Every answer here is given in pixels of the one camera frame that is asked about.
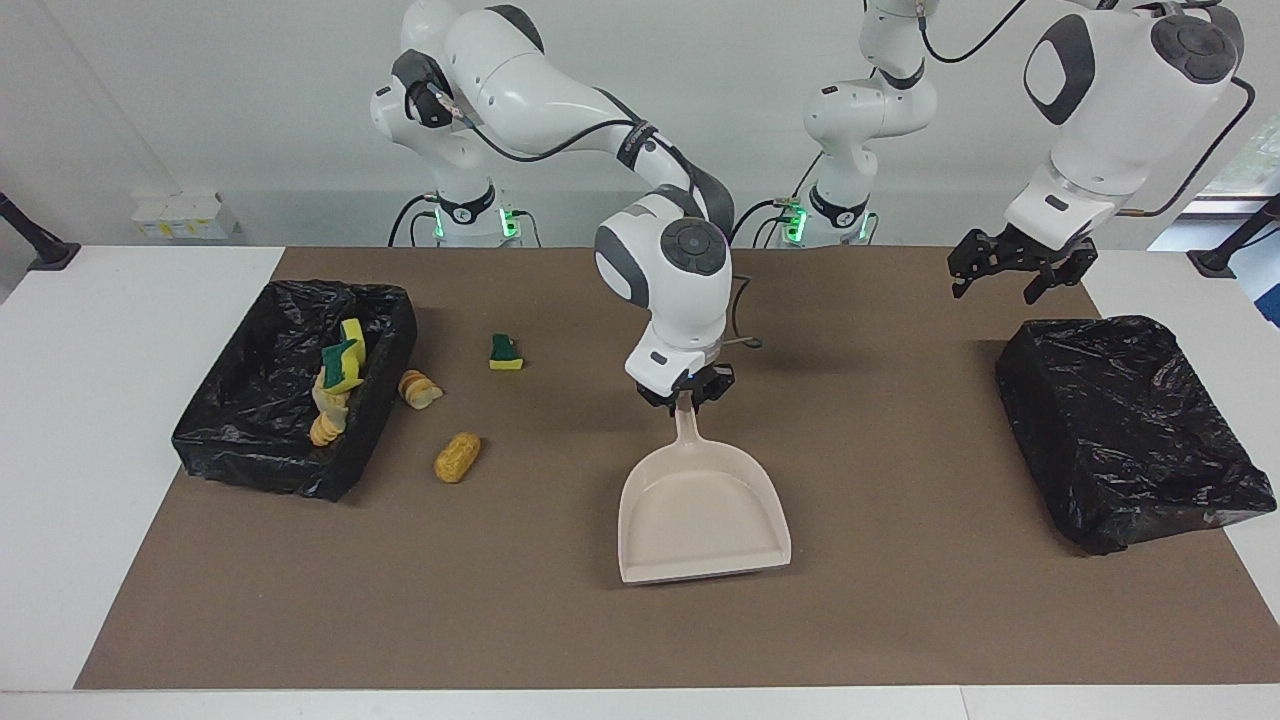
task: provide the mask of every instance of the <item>box covered with black plastic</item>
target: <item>box covered with black plastic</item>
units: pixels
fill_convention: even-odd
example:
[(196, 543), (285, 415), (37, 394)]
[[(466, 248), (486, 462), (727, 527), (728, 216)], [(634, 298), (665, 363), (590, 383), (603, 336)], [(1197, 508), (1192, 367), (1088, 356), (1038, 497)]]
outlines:
[(1151, 318), (1029, 322), (996, 378), (1053, 523), (1091, 553), (1276, 509), (1266, 474)]
[[(367, 345), (347, 429), (314, 447), (311, 388), (320, 351), (357, 318)], [(269, 283), (200, 384), (173, 434), (193, 477), (337, 501), (352, 488), (387, 424), (417, 340), (408, 293), (384, 284)]]

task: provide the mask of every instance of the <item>blue object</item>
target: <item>blue object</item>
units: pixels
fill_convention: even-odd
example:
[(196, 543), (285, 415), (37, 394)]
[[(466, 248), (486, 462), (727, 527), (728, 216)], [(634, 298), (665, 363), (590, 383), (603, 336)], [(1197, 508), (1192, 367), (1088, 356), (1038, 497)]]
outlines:
[(1271, 320), (1274, 325), (1280, 327), (1280, 284), (1268, 290), (1254, 305), (1258, 306), (1262, 316)]

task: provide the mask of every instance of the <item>black metal pole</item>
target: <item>black metal pole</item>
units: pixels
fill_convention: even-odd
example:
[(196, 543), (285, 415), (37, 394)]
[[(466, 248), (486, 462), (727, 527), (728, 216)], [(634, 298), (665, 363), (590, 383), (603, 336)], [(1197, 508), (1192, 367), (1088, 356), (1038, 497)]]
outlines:
[(54, 233), (37, 225), (3, 192), (0, 192), (0, 218), (8, 220), (13, 229), (36, 249), (36, 261), (27, 268), (28, 270), (61, 270), (79, 251), (79, 243), (63, 242)]
[(1231, 255), (1235, 255), (1247, 242), (1257, 237), (1262, 228), (1277, 220), (1280, 220), (1280, 195), (1267, 200), (1266, 205), (1248, 220), (1244, 220), (1244, 224), (1224, 240), (1222, 245), (1213, 250), (1190, 250), (1187, 256), (1206, 278), (1234, 278), (1235, 273), (1229, 266)]

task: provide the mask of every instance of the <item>beige dustpan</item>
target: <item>beige dustpan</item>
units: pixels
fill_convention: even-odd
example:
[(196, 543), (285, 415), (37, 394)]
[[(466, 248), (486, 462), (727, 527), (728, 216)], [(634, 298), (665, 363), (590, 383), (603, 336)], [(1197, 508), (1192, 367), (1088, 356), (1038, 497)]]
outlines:
[(676, 442), (640, 461), (618, 505), (623, 583), (749, 573), (791, 562), (791, 534), (768, 473), (750, 455), (698, 434), (689, 397)]

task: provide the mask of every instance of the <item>dustpan handle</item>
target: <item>dustpan handle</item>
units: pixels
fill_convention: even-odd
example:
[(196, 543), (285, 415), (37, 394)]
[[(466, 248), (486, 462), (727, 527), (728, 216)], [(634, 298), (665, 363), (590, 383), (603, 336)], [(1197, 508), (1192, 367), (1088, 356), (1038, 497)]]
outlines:
[(676, 442), (694, 442), (703, 439), (698, 434), (698, 414), (694, 413), (694, 404), (689, 392), (681, 392), (676, 398)]

